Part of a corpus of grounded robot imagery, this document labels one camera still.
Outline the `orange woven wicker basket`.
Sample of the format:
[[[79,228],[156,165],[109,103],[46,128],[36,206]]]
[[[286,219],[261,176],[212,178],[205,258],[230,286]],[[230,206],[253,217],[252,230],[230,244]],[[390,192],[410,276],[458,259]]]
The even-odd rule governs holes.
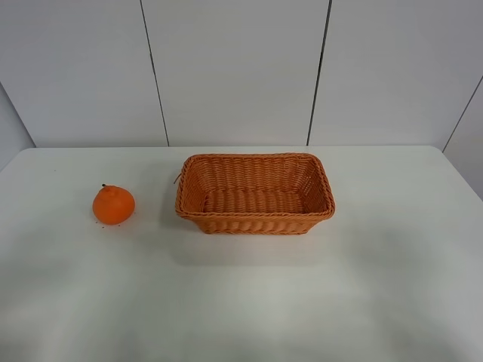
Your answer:
[[[303,235],[336,210],[308,153],[192,155],[178,180],[177,215],[206,234]]]

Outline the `orange fruit with stem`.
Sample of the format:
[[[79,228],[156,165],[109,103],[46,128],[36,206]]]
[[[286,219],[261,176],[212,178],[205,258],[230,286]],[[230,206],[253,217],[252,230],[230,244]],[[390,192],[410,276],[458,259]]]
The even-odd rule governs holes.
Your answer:
[[[102,184],[93,200],[94,216],[105,225],[117,225],[131,217],[135,211],[134,196],[118,186]]]

